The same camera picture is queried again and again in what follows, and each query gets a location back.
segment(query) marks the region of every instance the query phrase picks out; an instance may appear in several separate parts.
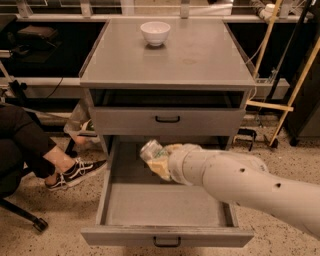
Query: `office chair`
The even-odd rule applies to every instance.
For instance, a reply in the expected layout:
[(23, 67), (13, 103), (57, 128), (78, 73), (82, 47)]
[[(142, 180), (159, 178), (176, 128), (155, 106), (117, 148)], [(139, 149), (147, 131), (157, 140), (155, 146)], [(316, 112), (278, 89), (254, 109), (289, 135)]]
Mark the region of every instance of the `office chair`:
[(19, 187), (20, 181), (22, 177), (29, 174), (31, 170), (29, 168), (23, 168), (24, 162), (22, 160), (22, 155), (19, 149), (16, 147), (14, 142), (10, 139), (0, 139), (1, 146), (9, 149), (13, 157), (6, 158), (6, 165), (10, 165), (11, 167), (7, 170), (1, 168), (0, 161), (0, 207), (11, 211), (27, 220), (33, 222), (33, 226), (39, 231), (44, 231), (48, 224), (41, 218), (37, 218), (31, 213), (21, 209), (20, 207), (10, 203), (4, 198), (12, 195), (17, 188)]

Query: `black sneaker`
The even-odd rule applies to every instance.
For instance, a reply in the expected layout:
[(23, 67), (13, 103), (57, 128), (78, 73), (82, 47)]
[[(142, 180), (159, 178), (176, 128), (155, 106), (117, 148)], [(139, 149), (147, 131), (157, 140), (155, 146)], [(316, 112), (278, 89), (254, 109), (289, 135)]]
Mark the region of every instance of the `black sneaker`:
[(78, 185), (86, 178), (95, 176), (100, 173), (107, 165), (107, 161), (85, 162), (81, 158), (76, 159), (76, 165), (72, 172), (63, 174), (64, 180), (68, 187)]
[(53, 185), (45, 184), (45, 185), (46, 185), (46, 188), (49, 189), (50, 191), (68, 188), (67, 183), (66, 183), (62, 174), (60, 174), (60, 175), (58, 174), (57, 182), (55, 184), (53, 184)]

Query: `chair base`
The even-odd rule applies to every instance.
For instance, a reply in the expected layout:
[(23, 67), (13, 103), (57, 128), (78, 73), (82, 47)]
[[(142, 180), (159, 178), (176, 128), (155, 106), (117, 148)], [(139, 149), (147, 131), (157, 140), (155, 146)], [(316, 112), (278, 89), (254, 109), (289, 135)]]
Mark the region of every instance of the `chair base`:
[(27, 220), (33, 222), (33, 226), (39, 231), (43, 232), (48, 227), (48, 223), (41, 218), (37, 218), (36, 216), (32, 215), (31, 213), (21, 209), (20, 207), (8, 202), (7, 200), (0, 198), (0, 207), (7, 209)]

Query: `desk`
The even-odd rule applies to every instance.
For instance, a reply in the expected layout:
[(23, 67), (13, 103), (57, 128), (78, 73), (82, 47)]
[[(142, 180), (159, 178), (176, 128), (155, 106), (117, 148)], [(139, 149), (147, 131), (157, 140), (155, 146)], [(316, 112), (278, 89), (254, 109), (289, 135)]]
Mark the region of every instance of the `desk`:
[(92, 245), (244, 246), (252, 232), (232, 206), (160, 180), (138, 154), (150, 138), (228, 148), (253, 79), (222, 21), (157, 18), (171, 31), (152, 48), (140, 32), (149, 20), (112, 19), (80, 80), (109, 163), (96, 227), (82, 234)]

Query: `black pants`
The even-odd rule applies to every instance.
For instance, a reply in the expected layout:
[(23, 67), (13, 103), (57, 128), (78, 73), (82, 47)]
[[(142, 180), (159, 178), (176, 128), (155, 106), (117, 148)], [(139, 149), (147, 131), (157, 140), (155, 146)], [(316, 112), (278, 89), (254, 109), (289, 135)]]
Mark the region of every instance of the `black pants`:
[[(8, 147), (12, 140), (17, 148)], [(23, 161), (39, 178), (47, 178), (55, 167), (42, 156), (55, 147), (47, 134), (20, 107), (0, 106), (0, 171), (12, 168), (14, 159), (18, 161), (17, 149)]]

